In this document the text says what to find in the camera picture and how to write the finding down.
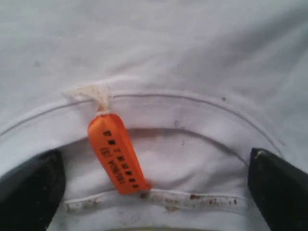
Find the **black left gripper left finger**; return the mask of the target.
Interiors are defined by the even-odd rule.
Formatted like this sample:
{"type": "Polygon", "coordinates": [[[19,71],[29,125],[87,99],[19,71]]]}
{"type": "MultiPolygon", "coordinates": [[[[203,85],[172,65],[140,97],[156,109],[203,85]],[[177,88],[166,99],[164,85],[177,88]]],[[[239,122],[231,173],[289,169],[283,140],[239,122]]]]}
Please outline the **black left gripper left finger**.
{"type": "Polygon", "coordinates": [[[0,178],[0,229],[45,231],[65,192],[58,150],[37,155],[0,178]]]}

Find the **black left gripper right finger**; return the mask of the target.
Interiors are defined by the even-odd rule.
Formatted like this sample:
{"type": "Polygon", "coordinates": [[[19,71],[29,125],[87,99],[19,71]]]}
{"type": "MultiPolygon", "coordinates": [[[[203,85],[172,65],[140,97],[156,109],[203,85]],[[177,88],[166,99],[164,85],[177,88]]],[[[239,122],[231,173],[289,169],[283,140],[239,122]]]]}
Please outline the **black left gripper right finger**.
{"type": "Polygon", "coordinates": [[[308,175],[272,152],[250,153],[250,193],[272,231],[308,229],[308,175]]]}

